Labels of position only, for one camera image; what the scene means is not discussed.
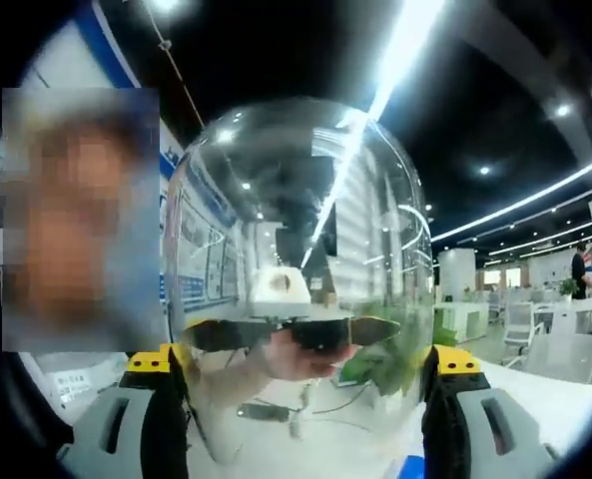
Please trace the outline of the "person's left hand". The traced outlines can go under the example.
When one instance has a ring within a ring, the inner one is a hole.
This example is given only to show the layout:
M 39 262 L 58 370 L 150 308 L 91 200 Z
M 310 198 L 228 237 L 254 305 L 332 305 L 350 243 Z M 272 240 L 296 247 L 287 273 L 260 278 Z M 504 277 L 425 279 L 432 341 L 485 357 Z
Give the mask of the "person's left hand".
M 271 379 L 303 381 L 334 375 L 336 367 L 356 353 L 352 344 L 330 350 L 305 349 L 289 329 L 273 332 L 270 340 L 255 346 L 250 357 L 260 371 Z

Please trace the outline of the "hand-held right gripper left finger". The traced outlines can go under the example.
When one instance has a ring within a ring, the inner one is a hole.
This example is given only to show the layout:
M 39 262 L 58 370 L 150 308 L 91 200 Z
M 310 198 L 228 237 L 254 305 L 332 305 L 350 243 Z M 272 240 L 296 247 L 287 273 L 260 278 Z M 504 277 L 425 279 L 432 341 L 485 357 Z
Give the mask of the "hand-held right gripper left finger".
M 180 349 L 137 352 L 117 385 L 72 426 L 58 453 L 73 478 L 187 478 L 191 416 Z

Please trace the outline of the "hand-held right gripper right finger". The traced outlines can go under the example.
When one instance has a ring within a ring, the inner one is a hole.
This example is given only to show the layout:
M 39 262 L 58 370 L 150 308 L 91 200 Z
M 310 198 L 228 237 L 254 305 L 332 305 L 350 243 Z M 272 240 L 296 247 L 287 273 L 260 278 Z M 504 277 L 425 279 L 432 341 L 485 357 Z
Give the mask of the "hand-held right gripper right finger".
M 543 478 L 554 468 L 556 453 L 537 421 L 490 385 L 469 352 L 426 347 L 420 398 L 426 478 Z

